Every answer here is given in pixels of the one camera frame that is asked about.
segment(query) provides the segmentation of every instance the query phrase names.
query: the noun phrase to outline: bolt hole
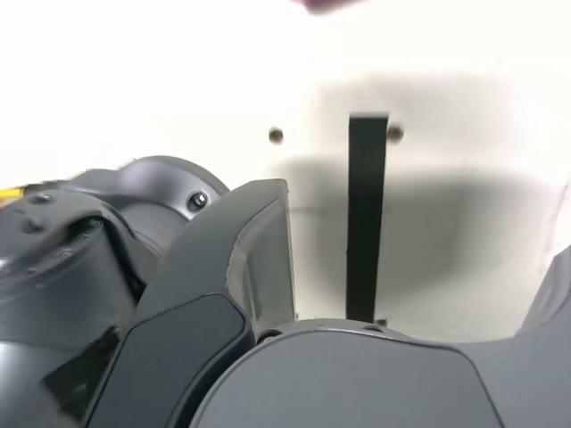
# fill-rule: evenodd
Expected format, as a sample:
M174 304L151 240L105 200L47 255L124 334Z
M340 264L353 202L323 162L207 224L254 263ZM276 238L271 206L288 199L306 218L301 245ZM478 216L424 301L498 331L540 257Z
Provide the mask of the bolt hole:
M258 337L258 344L264 343L273 339L276 336L279 336L282 332L279 330L266 330L265 332L261 332L260 337Z
M268 132L268 139L272 144L280 145L284 141L284 131L280 128L271 128Z

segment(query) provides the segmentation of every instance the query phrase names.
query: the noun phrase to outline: screw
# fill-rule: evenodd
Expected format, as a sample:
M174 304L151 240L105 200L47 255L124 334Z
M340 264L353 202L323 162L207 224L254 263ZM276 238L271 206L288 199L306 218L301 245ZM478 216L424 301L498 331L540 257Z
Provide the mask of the screw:
M50 203L53 201L54 201L54 197L50 196L49 194L45 194L45 193L36 193L36 194L32 195L31 198L29 199L29 203L35 203L35 204Z
M21 230L25 234L37 234L44 230L44 222L41 218L28 217L24 219Z
M284 141L284 131L280 128L271 128L268 132L268 138L272 144L282 144Z
M208 203L208 196L205 192L196 192L190 197L190 202L193 204L195 210L201 210Z
M401 125L397 123L389 125L389 128L386 130L386 139L389 143L398 144L403 137L404 129L402 129Z

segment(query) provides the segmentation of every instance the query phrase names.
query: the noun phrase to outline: black strip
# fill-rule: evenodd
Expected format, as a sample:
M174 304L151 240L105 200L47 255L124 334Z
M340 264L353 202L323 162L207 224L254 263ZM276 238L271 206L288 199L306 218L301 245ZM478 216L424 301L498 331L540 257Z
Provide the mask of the black strip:
M372 323L383 216L387 117L349 120L348 319Z

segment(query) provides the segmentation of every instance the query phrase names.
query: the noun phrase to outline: gray plastic housing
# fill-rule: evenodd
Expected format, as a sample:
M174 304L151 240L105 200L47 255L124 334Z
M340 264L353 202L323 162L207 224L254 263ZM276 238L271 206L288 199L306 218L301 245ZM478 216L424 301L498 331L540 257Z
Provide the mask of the gray plastic housing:
M287 216L286 182L256 181L181 232L139 301L89 428L187 426L255 345L254 331L294 321Z
M501 428L478 372L456 350L321 328L237 361L191 428Z

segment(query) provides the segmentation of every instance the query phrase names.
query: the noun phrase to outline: white backdrop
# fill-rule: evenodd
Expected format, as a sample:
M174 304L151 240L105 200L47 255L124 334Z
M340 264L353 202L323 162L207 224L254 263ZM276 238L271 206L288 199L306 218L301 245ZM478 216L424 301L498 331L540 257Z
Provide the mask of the white backdrop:
M2 2L0 186L150 154L231 188L285 177L298 311L343 317L348 117L388 112L405 137L377 316L430 339L511 335L569 242L566 20L549 0Z

